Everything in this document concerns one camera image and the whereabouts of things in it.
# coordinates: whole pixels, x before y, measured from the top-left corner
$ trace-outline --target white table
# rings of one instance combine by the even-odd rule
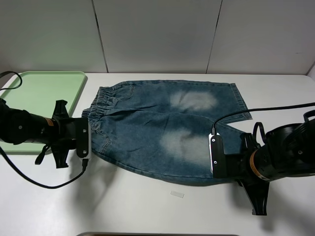
[[[90,106],[99,86],[126,80],[196,80],[236,83],[249,108],[315,101],[315,82],[299,75],[87,74],[74,117]],[[255,112],[253,120],[232,126],[252,132],[303,122],[312,108]],[[42,165],[35,156],[11,155],[31,178],[56,185],[81,171],[69,155],[70,168],[55,169],[52,155]],[[140,176],[94,158],[79,180],[57,190],[37,187],[18,176],[0,158],[0,235],[75,236],[83,232],[220,234],[239,236],[315,235],[315,177],[285,178],[271,183],[268,216],[252,216],[241,187],[221,184],[182,186]],[[184,193],[184,198],[170,195]]]

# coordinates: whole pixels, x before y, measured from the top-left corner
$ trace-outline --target light green plastic tray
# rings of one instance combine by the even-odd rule
[[[56,100],[67,101],[67,111],[72,116],[75,105],[87,79],[80,71],[28,71],[21,74],[22,85],[6,90],[0,97],[10,108],[26,110],[29,113],[51,118]],[[16,78],[9,86],[19,84]],[[38,153],[43,144],[23,143],[19,145],[0,143],[3,150],[12,153]]]

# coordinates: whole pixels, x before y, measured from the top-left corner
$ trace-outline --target black cable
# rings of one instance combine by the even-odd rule
[[[17,88],[19,88],[19,87],[22,85],[22,82],[23,82],[23,81],[22,81],[22,77],[19,75],[19,73],[14,72],[14,71],[8,70],[8,71],[5,71],[5,72],[2,72],[2,73],[0,73],[0,78],[2,78],[2,77],[5,76],[5,75],[11,74],[11,73],[16,74],[16,75],[19,77],[19,79],[20,79],[20,84],[17,85],[16,87],[13,87],[13,88],[1,88],[0,91],[2,91],[2,90],[9,90],[9,89],[17,89]]]
[[[287,110],[287,109],[295,109],[295,108],[303,108],[303,107],[311,107],[311,106],[315,106],[315,102],[311,102],[311,103],[305,103],[305,104],[300,104],[300,105],[293,105],[293,106],[285,106],[285,107],[267,107],[267,108],[254,108],[254,109],[247,109],[247,110],[242,110],[239,112],[232,112],[228,115],[225,115],[223,117],[220,117],[219,119],[215,120],[215,122],[212,124],[212,128],[211,128],[211,134],[215,135],[217,134],[216,132],[216,124],[227,117],[233,116],[233,115],[237,115],[240,113],[244,113],[244,112],[260,112],[260,111],[274,111],[274,110]]]
[[[83,159],[82,160],[82,172],[80,174],[78,174],[76,177],[74,177],[73,179],[69,180],[66,183],[57,185],[57,186],[47,186],[41,183],[38,183],[34,180],[32,180],[31,178],[27,177],[25,174],[23,174],[14,164],[13,162],[9,159],[9,157],[6,155],[6,153],[3,151],[3,149],[0,147],[0,154],[4,157],[4,159],[7,161],[7,163],[15,170],[16,173],[18,173],[22,178],[24,178],[25,180],[27,180],[28,182],[31,182],[39,187],[42,188],[48,188],[48,189],[56,189],[56,188],[61,188],[67,184],[70,184],[72,182],[74,182],[75,180],[77,180],[79,177],[81,177],[81,175],[83,175],[83,173],[85,172],[87,166],[88,166],[88,159]]]

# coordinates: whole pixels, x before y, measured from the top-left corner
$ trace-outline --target jeans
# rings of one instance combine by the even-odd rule
[[[179,184],[211,185],[208,135],[214,120],[247,109],[235,84],[195,81],[127,81],[100,87],[84,110],[92,151],[128,171]],[[217,124],[226,154],[239,153],[240,130]]]

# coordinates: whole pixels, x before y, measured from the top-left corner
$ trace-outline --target blue denim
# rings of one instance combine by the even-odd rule
[[[247,109],[235,84],[195,81],[127,81],[100,87],[84,110],[92,129],[92,151],[121,168],[147,177],[188,185],[213,179],[208,135],[215,119]],[[239,153],[240,130],[219,122],[226,154]]]

